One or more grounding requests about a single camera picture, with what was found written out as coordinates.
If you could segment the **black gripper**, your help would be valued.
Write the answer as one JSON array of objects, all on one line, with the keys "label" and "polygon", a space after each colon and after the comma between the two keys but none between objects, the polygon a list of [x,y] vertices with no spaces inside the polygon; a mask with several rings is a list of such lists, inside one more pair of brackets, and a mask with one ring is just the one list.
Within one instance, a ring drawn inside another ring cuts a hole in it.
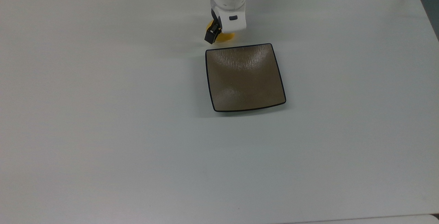
[{"label": "black gripper", "polygon": [[211,15],[213,17],[213,22],[207,27],[204,35],[204,40],[209,44],[215,43],[216,39],[222,32],[221,17],[215,13],[214,9],[211,10]]}]

